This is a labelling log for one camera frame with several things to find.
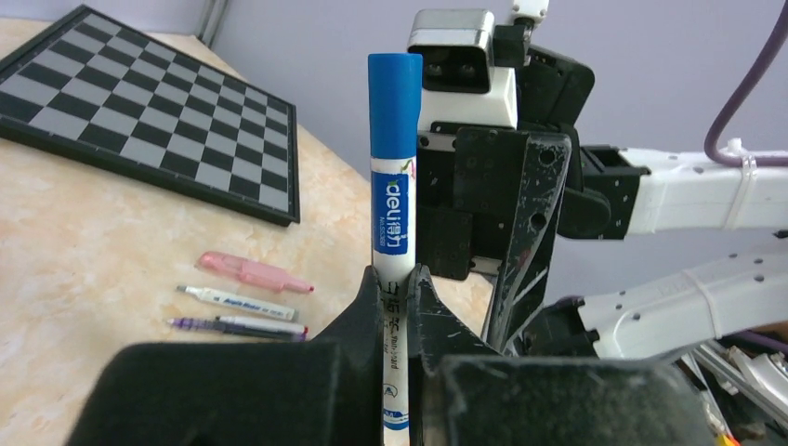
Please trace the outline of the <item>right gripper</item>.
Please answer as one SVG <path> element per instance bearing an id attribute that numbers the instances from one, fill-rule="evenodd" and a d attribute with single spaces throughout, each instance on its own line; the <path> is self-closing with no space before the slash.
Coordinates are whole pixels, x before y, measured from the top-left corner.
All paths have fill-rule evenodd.
<path id="1" fill-rule="evenodd" d="M 417 140 L 416 260 L 439 277 L 498 275 L 485 342 L 524 351 L 544 303 L 554 240 L 598 233 L 576 121 L 595 85 L 585 64 L 533 46 L 499 46 L 516 74 L 513 129 L 437 122 Z"/>

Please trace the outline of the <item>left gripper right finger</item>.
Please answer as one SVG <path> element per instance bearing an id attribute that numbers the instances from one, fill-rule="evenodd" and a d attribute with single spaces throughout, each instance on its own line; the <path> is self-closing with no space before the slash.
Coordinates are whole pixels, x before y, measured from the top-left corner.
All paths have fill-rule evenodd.
<path id="1" fill-rule="evenodd" d="M 661 361 L 507 357 L 408 283 L 413 445 L 712 445 L 701 399 Z"/>

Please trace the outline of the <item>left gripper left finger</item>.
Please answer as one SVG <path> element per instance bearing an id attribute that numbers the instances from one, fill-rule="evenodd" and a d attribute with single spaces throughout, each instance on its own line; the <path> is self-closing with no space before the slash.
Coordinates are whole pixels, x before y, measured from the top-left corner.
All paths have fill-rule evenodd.
<path id="1" fill-rule="evenodd" d="M 105 366 L 71 445 L 379 445 L 377 275 L 300 343 L 148 343 Z"/>

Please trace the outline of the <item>purple pen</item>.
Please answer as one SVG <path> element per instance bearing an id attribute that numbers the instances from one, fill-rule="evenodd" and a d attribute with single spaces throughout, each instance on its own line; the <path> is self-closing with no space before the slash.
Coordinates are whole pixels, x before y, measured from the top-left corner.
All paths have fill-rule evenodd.
<path id="1" fill-rule="evenodd" d="M 260 338 L 274 341 L 304 342 L 305 334 L 291 334 L 281 330 L 251 328 L 240 324 L 228 323 L 218 320 L 171 318 L 165 321 L 169 326 L 184 331 L 213 332 L 225 335 L 238 335 L 242 337 Z"/>

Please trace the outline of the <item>red cap white marker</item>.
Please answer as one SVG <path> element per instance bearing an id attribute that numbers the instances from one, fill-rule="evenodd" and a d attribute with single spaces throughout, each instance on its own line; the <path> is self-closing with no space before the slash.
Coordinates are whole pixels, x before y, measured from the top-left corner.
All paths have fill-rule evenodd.
<path id="1" fill-rule="evenodd" d="M 178 285 L 176 290 L 191 295 L 204 303 L 235 308 L 276 320 L 295 321 L 298 315 L 297 310 L 294 308 L 213 288 Z"/>

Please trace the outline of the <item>pink highlighter pen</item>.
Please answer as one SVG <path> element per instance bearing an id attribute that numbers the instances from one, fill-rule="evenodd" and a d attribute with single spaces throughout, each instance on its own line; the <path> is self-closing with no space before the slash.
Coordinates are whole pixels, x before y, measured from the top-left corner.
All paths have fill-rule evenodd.
<path id="1" fill-rule="evenodd" d="M 209 251 L 199 256 L 197 266 L 237 282 L 273 292 L 309 294 L 314 291 L 311 283 L 291 275 L 285 269 L 246 257 Z"/>

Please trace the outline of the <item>blue cap whiteboard marker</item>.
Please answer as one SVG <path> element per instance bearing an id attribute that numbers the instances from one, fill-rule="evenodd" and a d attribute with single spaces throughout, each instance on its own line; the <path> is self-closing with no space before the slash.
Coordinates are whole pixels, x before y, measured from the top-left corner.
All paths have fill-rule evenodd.
<path id="1" fill-rule="evenodd" d="M 410 427 L 407 293 L 416 265 L 416 150 L 421 56 L 367 59 L 372 265 L 384 310 L 382 420 L 396 439 Z"/>

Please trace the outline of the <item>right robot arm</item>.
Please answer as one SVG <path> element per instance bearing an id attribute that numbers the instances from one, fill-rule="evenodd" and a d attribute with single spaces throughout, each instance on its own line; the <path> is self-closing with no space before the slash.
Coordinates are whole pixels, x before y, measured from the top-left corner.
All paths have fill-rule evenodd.
<path id="1" fill-rule="evenodd" d="M 417 137 L 417 259 L 491 274 L 483 341 L 518 354 L 648 358 L 787 317 L 787 242 L 703 246 L 713 230 L 787 226 L 787 170 L 737 154 L 580 143 L 594 83 L 540 46 L 426 46 Z M 544 302 L 555 240 L 679 232 L 676 272 Z"/>

